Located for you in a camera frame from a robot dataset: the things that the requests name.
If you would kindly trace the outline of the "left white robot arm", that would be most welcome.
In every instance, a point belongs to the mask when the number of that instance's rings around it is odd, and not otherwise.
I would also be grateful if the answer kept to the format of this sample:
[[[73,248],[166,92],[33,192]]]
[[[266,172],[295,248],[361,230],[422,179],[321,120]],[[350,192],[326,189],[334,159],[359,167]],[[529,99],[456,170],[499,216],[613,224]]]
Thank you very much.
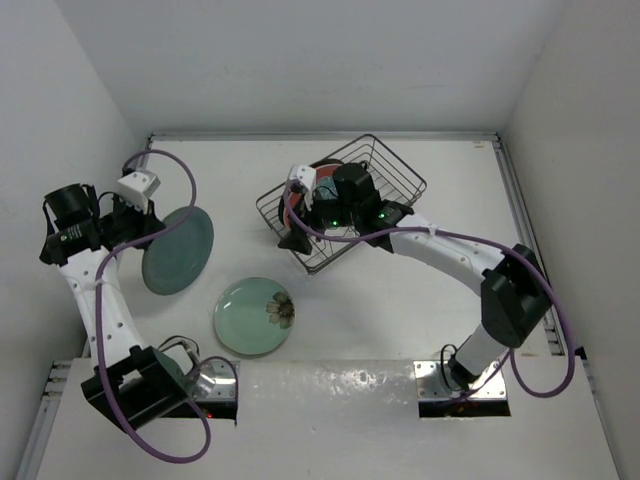
[[[93,376],[85,399],[114,425],[139,429],[186,402],[193,383],[176,361],[145,342],[135,328],[113,251],[128,243],[147,249],[165,225],[119,196],[100,212],[96,190],[71,184],[44,197],[46,237],[39,259],[54,265],[71,288],[90,341]]]

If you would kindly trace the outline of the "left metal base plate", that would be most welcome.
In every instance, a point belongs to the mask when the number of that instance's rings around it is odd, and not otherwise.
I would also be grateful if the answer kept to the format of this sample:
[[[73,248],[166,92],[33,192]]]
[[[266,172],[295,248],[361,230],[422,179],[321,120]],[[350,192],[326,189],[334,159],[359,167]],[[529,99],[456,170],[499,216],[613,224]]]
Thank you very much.
[[[189,377],[195,382],[193,397],[198,401],[223,401],[236,398],[240,363],[222,357],[206,361]]]

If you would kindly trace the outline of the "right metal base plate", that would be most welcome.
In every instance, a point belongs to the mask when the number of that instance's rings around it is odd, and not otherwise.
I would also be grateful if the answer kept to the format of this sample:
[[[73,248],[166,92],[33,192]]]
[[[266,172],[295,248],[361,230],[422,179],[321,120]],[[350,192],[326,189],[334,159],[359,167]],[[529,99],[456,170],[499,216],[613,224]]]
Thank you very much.
[[[444,402],[470,399],[472,401],[506,401],[507,389],[498,361],[494,361],[468,391],[456,387],[452,380],[448,384],[442,379],[439,360],[414,361],[414,377],[418,399],[422,402]]]

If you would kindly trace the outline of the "metal base plate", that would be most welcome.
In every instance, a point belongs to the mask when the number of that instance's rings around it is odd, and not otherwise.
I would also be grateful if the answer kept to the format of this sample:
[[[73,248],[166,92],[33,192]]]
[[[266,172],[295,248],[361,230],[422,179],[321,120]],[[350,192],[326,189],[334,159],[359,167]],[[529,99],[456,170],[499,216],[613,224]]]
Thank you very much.
[[[223,401],[236,398],[240,363],[222,357],[206,361],[189,377],[195,382],[193,397],[198,401]]]
[[[442,379],[439,360],[414,361],[414,377],[418,399],[422,402],[444,402],[470,399],[472,401],[506,401],[507,389],[498,361],[494,361],[468,391],[456,387],[452,380],[448,384]]]

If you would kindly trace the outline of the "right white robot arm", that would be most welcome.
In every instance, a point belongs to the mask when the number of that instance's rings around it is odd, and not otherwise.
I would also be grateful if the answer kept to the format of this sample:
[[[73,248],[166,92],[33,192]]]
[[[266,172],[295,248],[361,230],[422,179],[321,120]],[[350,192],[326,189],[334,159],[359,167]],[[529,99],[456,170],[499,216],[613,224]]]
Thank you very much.
[[[282,200],[289,231],[280,248],[308,255],[313,238],[337,242],[335,230],[350,228],[355,233],[350,242],[417,260],[475,293],[480,323],[444,363],[449,390],[470,391],[494,360],[522,346],[549,310],[541,272],[527,247],[494,246],[445,232],[410,206],[383,198],[364,164],[341,164],[331,178],[327,186],[316,168],[291,168]]]

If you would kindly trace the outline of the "light green flower plate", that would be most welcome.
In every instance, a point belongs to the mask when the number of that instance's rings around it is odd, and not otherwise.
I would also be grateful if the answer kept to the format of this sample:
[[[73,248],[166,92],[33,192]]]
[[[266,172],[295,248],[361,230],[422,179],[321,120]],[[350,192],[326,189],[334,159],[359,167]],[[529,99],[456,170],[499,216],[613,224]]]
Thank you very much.
[[[277,349],[295,322],[289,292],[275,280],[248,277],[230,285],[212,314],[214,331],[224,347],[244,356],[260,356]]]

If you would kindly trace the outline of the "plain teal blue plate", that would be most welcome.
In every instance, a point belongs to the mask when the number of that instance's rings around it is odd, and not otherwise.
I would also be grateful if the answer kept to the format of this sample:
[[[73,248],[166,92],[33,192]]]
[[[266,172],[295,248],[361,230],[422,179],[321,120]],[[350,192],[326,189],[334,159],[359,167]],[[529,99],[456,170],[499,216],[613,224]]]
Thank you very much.
[[[143,254],[145,286],[157,295],[174,295],[193,284],[207,265],[214,245],[209,214],[194,207],[173,231],[153,240]]]

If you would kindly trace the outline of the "red plate blue flower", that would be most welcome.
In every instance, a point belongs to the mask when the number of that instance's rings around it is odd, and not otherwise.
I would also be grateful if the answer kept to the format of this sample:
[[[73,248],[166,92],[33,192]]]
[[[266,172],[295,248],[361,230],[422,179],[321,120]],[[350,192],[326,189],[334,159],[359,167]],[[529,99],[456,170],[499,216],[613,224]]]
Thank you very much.
[[[292,210],[300,220],[307,222],[311,217],[314,202],[331,200],[337,197],[333,184],[333,173],[342,165],[335,159],[322,160],[311,165],[294,165],[289,172],[289,192],[281,199],[279,205],[279,219],[283,225],[292,230],[295,222],[290,217]]]

